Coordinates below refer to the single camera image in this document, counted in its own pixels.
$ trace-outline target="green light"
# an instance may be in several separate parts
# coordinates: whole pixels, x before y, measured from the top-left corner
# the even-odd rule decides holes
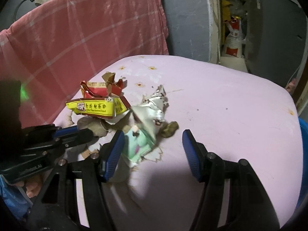
[[[20,100],[21,100],[21,102],[29,100],[29,96],[27,95],[27,93],[24,90],[23,86],[21,86],[21,89],[20,89]]]

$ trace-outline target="metal hook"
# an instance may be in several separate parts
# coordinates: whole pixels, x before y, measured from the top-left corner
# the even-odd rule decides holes
[[[13,14],[13,22],[16,22],[17,11],[20,8],[21,4],[23,4],[24,1],[27,1],[27,0],[21,0],[21,2],[18,4],[17,8],[15,9],[14,14]]]

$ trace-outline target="red checkered cloth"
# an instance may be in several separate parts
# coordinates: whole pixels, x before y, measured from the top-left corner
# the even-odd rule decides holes
[[[0,32],[0,79],[29,96],[23,127],[51,123],[82,80],[127,56],[168,55],[167,36],[161,0],[51,0]]]

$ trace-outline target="crumpled snack wrapper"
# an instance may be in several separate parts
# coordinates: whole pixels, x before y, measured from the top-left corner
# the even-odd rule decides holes
[[[139,129],[144,129],[156,142],[156,135],[162,124],[165,122],[165,109],[168,106],[166,92],[163,85],[159,85],[157,90],[137,106],[132,106],[136,125]]]
[[[102,78],[105,82],[82,81],[80,90],[84,98],[68,101],[67,107],[76,114],[96,116],[104,118],[111,125],[116,124],[128,114],[130,104],[122,96],[123,78],[115,82],[115,75],[115,73],[111,72],[104,73]],[[83,103],[82,101],[86,99],[92,99],[93,102]]]
[[[67,101],[66,106],[73,110],[76,115],[95,116],[104,119],[115,119],[123,114],[126,115],[130,109],[130,104],[124,96],[79,98]]]
[[[167,97],[163,85],[141,104],[132,106],[135,126],[125,134],[122,157],[129,167],[141,161],[141,157],[152,151],[156,143],[156,135],[165,122]]]
[[[121,96],[123,79],[115,82],[115,73],[106,72],[102,75],[105,82],[86,82],[80,83],[80,90],[84,98],[105,97],[110,95]]]

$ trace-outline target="pink mattress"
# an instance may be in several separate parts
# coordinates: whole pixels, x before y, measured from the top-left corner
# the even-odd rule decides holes
[[[126,77],[123,92],[131,105],[139,104],[143,96],[163,84],[169,102],[165,119],[180,126],[136,167],[125,169],[120,158],[121,169],[104,185],[119,231],[189,230],[203,183],[190,172],[182,145],[185,129],[222,159],[247,159],[272,201],[280,225],[291,217],[301,188],[303,149],[296,107],[285,89],[251,74],[177,56],[127,57],[91,81],[102,81],[106,71],[116,72],[116,79]],[[80,97],[79,91],[74,98]],[[76,124],[79,117],[64,108],[55,124],[67,127]],[[125,124],[132,126],[133,122],[131,115]],[[113,135],[110,130],[90,150],[99,149]],[[77,155],[69,153],[65,158],[71,162]],[[77,195],[80,221],[87,225],[80,181]],[[219,225],[226,221],[227,205],[224,199]]]

